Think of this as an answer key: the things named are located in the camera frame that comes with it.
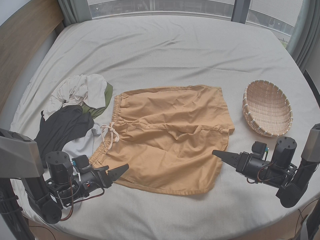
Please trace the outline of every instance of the floor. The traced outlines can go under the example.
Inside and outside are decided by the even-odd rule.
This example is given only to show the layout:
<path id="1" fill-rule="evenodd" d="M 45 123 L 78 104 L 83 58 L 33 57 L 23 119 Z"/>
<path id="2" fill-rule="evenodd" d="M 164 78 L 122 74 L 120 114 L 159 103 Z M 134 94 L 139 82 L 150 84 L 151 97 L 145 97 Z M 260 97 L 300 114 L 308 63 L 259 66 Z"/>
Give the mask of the floor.
<path id="1" fill-rule="evenodd" d="M 302 213 L 302 217 L 304 218 L 314 207 L 316 202 L 313 202 L 311 205 L 309 205 Z M 261 230 L 252 232 L 250 234 L 233 238 L 230 240 L 276 240 L 276 239 L 290 239 L 294 237 L 294 230 L 296 227 L 297 219 L 300 215 L 299 211 L 296 211 L 292 213 L 291 215 L 283 218 L 279 222 L 263 228 Z M 50 228 L 46 225 L 40 225 L 33 221 L 29 221 L 30 226 L 42 226 L 49 229 L 55 236 L 56 240 L 86 240 L 80 237 L 74 237 L 68 234 L 64 234 L 62 232 L 59 232 L 53 228 Z M 39 240 L 54 240 L 54 237 L 52 234 L 45 228 L 42 227 L 30 227 L 31 231 L 34 233 L 35 236 L 39 238 Z M 314 240 L 320 240 L 320 230 L 314 237 Z"/>

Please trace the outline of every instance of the clothing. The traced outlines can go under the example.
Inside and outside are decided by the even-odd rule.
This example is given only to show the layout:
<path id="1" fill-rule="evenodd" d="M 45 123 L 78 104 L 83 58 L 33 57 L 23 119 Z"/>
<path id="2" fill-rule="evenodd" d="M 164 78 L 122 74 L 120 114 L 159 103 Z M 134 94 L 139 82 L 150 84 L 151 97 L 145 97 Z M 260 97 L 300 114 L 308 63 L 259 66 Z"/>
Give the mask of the clothing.
<path id="1" fill-rule="evenodd" d="M 114 98 L 108 128 L 93 166 L 128 163 L 116 183 L 173 195 L 214 187 L 222 161 L 212 150 L 226 150 L 234 131 L 221 88 L 206 85 L 124 92 Z"/>
<path id="2" fill-rule="evenodd" d="M 93 119 L 95 119 L 97 116 L 101 115 L 103 113 L 103 111 L 106 110 L 107 106 L 109 106 L 111 97 L 112 97 L 112 90 L 113 87 L 110 83 L 106 83 L 106 90 L 104 91 L 104 97 L 105 97 L 105 102 L 106 102 L 106 106 L 101 107 L 101 108 L 92 108 L 89 107 L 86 103 L 82 103 L 82 113 L 87 113 L 89 112 L 92 116 Z"/>
<path id="3" fill-rule="evenodd" d="M 62 151 L 66 143 L 85 136 L 94 125 L 91 114 L 82 114 L 82 107 L 79 105 L 62 107 L 47 120 L 43 111 L 41 115 L 40 130 L 34 141 L 38 144 L 44 168 L 47 168 L 46 154 Z"/>
<path id="4" fill-rule="evenodd" d="M 81 105 L 98 109 L 106 106 L 104 92 L 107 82 L 99 74 L 75 75 L 63 80 L 51 94 L 44 110 L 44 119 L 68 105 Z"/>
<path id="5" fill-rule="evenodd" d="M 94 124 L 92 129 L 88 130 L 85 136 L 66 143 L 62 148 L 62 151 L 69 155 L 70 160 L 80 155 L 86 155 L 90 158 L 94 152 L 94 136 L 99 136 L 100 134 L 100 127 L 97 124 Z"/>

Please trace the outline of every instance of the wicker basket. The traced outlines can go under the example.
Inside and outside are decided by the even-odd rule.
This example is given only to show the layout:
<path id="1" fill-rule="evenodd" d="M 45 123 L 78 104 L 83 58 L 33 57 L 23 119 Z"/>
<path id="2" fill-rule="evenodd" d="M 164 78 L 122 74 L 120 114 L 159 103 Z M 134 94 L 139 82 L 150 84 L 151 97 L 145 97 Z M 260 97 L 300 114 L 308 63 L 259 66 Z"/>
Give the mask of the wicker basket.
<path id="1" fill-rule="evenodd" d="M 253 81 L 246 87 L 242 108 L 249 126 L 268 137 L 286 134 L 294 119 L 287 96 L 278 86 L 265 80 Z"/>

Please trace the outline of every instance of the mattress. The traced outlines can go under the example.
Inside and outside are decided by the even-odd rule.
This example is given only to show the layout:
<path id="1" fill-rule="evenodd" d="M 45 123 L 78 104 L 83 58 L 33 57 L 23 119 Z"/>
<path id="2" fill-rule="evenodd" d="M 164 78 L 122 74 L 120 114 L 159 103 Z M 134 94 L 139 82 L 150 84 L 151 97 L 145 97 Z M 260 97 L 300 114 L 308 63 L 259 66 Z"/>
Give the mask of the mattress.
<path id="1" fill-rule="evenodd" d="M 243 92 L 253 80 L 273 82 L 291 103 L 294 121 L 287 136 L 298 144 L 294 164 L 299 165 L 309 131 L 320 118 L 306 80 L 269 30 L 211 18 L 149 15 L 65 28 L 25 90 L 11 130 L 34 139 L 40 112 L 55 87 L 67 77 L 93 73 L 103 75 L 114 87 L 113 96 L 156 86 L 222 87 L 235 125 L 230 152 L 250 152 L 252 144 L 260 141 L 268 144 L 272 154 L 276 144 L 276 138 L 251 130 L 242 114 Z M 112 109 L 113 102 L 95 122 L 108 124 Z M 94 148 L 101 141 L 96 137 Z M 103 196 L 83 202 L 69 220 L 53 227 L 86 239 L 230 239 L 297 210 L 320 193 L 319 181 L 317 170 L 298 204 L 286 209 L 275 196 L 276 188 L 248 184 L 224 164 L 215 187 L 206 194 L 155 194 L 113 184 Z M 41 222 L 21 182 L 14 180 L 13 187 L 25 215 Z"/>

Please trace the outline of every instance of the headboard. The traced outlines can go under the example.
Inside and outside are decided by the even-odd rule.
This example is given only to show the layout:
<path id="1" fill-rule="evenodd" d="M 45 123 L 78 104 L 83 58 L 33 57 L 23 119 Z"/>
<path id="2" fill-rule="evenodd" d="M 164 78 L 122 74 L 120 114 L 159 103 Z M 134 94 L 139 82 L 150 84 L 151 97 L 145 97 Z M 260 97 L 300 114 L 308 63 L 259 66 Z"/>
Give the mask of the headboard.
<path id="1" fill-rule="evenodd" d="M 20 72 L 63 19 L 57 0 L 31 0 L 0 26 L 0 112 Z"/>

